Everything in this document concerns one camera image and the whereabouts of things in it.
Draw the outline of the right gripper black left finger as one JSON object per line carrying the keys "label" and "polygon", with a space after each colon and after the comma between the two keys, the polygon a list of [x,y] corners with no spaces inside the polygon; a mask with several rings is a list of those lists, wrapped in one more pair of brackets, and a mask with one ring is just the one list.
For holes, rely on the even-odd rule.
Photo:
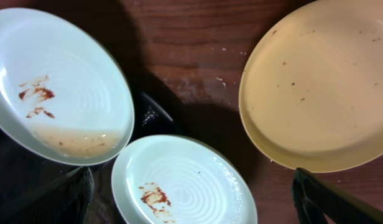
{"label": "right gripper black left finger", "polygon": [[0,206],[0,223],[83,223],[95,182],[83,166]]}

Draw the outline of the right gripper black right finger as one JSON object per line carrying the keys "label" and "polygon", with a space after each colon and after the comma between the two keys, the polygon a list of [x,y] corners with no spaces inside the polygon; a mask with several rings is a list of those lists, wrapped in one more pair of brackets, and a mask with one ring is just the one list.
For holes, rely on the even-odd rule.
{"label": "right gripper black right finger", "polygon": [[383,211],[351,194],[297,168],[292,197],[301,224],[335,223],[383,224]]}

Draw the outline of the yellow plate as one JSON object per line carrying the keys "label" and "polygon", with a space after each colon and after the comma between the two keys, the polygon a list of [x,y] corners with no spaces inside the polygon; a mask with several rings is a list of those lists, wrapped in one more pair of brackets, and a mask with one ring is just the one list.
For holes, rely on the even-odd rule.
{"label": "yellow plate", "polygon": [[239,112],[260,152],[290,169],[383,155],[383,0],[315,1],[276,23],[246,63]]}

